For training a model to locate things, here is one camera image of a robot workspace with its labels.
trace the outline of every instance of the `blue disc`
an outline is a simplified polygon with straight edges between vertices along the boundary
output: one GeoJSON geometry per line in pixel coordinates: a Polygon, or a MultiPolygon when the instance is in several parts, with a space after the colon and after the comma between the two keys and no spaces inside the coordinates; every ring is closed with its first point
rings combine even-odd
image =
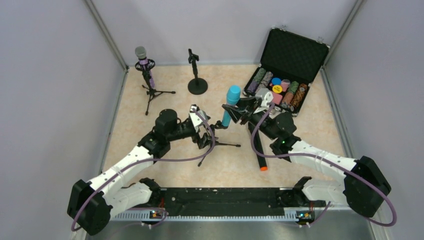
{"type": "Polygon", "coordinates": [[[279,79],[278,77],[274,77],[274,78],[271,80],[271,83],[272,83],[273,85],[280,85],[280,84],[281,84],[281,79],[279,79]]]}

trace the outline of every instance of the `yellow label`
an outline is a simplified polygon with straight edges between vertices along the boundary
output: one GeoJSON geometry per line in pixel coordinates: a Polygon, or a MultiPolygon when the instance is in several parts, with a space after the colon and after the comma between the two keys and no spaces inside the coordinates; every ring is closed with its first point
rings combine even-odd
{"type": "Polygon", "coordinates": [[[272,91],[276,94],[279,94],[283,91],[283,88],[280,85],[275,85],[272,87],[272,91]]]}

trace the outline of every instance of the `round black base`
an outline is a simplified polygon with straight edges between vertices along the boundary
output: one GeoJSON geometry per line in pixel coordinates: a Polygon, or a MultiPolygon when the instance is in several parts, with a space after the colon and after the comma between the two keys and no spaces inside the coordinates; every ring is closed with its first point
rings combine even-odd
{"type": "Polygon", "coordinates": [[[198,84],[196,84],[196,79],[192,79],[188,83],[188,91],[194,95],[204,94],[208,90],[208,83],[203,78],[197,79],[198,84]]]}

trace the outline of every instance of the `black tripod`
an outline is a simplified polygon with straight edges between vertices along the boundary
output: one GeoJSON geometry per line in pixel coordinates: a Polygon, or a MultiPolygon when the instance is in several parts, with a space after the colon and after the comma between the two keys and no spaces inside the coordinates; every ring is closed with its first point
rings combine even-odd
{"type": "Polygon", "coordinates": [[[147,110],[145,113],[147,116],[149,114],[150,102],[153,101],[153,99],[161,94],[175,94],[175,91],[158,91],[154,89],[155,82],[153,81],[151,70],[156,65],[155,61],[146,58],[146,49],[142,46],[135,49],[135,55],[138,57],[138,62],[135,64],[135,68],[143,73],[144,81],[147,84],[147,86],[142,85],[143,88],[147,89],[148,95],[147,110]]]}
{"type": "Polygon", "coordinates": [[[204,94],[208,90],[208,83],[198,77],[198,66],[196,61],[199,61],[199,55],[193,54],[191,49],[188,49],[188,63],[193,68],[194,79],[188,83],[188,91],[194,95],[204,94]]]}
{"type": "MultiPolygon", "coordinates": [[[[211,124],[210,128],[212,129],[213,134],[215,135],[215,129],[226,129],[226,127],[222,126],[221,121],[217,121],[216,124],[211,124]]],[[[230,143],[223,143],[223,142],[219,142],[217,141],[218,137],[215,137],[215,146],[232,146],[232,147],[236,147],[236,148],[240,148],[242,145],[240,144],[230,144],[230,143]]],[[[203,137],[201,138],[201,143],[199,144],[199,148],[202,149],[204,147],[206,147],[207,145],[209,145],[209,147],[212,147],[212,137],[209,134],[204,134],[203,137]]],[[[204,156],[200,162],[198,163],[198,167],[200,167],[203,163],[203,160],[205,160],[206,156],[204,156]]]]}

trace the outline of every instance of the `gray wall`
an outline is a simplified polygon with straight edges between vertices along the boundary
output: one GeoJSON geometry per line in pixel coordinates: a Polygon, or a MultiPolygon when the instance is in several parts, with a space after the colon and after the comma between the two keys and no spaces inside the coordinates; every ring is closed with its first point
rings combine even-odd
{"type": "Polygon", "coordinates": [[[94,0],[129,65],[143,45],[158,65],[259,62],[272,26],[331,44],[355,0],[94,0]]]}
{"type": "Polygon", "coordinates": [[[68,239],[123,71],[82,0],[1,1],[0,36],[0,239],[68,239]]]}
{"type": "Polygon", "coordinates": [[[392,186],[395,239],[423,231],[423,10],[422,0],[366,1],[327,68],[356,157],[374,158],[392,186]]]}

